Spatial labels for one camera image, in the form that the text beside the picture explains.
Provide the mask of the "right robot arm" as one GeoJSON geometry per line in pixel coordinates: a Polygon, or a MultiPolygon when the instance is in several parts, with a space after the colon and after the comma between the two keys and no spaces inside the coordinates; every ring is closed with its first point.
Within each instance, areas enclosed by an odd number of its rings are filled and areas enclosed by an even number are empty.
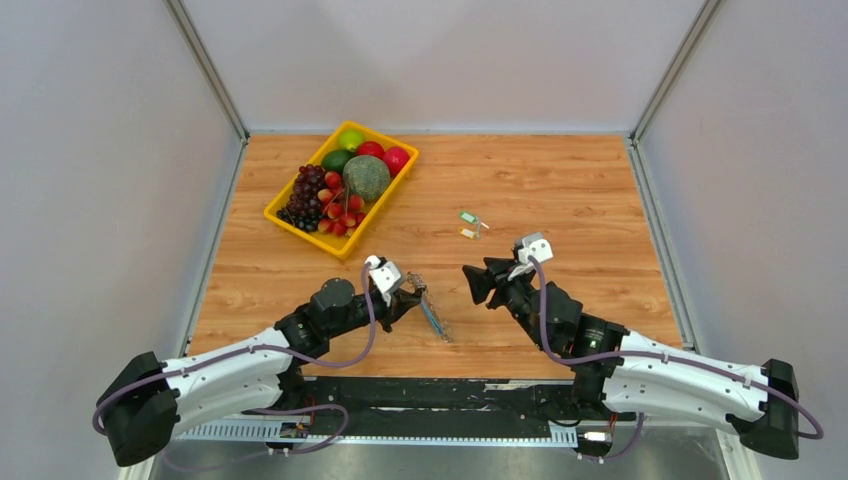
{"type": "Polygon", "coordinates": [[[505,308],[539,350],[571,369],[571,403],[580,415],[681,418],[735,434],[759,454],[798,459],[791,364],[737,364],[673,348],[584,312],[552,281],[535,286],[531,266],[492,257],[484,263],[462,268],[473,302],[505,308]]]}

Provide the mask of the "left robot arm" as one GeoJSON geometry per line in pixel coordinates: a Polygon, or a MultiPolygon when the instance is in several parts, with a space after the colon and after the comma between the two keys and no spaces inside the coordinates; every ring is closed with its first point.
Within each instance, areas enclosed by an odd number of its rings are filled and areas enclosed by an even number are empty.
{"type": "Polygon", "coordinates": [[[350,281],[333,278],[273,326],[235,344],[170,360],[138,354],[97,400],[95,429],[116,464],[128,467],[211,420],[272,407],[295,413],[306,399],[301,365],[318,363],[331,339],[352,330],[390,331],[422,295],[420,288],[382,291],[372,282],[356,293],[350,281]]]}

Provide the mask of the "keyring bunch with blue tag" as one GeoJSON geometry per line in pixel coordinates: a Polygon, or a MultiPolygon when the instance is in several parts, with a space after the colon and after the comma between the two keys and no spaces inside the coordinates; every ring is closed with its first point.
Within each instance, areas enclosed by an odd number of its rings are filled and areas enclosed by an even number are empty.
{"type": "Polygon", "coordinates": [[[420,307],[427,318],[430,326],[434,330],[435,334],[445,343],[452,343],[453,337],[451,335],[449,326],[446,321],[442,320],[438,315],[438,312],[435,307],[435,303],[430,294],[429,287],[423,281],[422,277],[414,272],[408,272],[406,274],[406,281],[413,286],[416,290],[420,290],[421,292],[421,301],[420,307]]]}

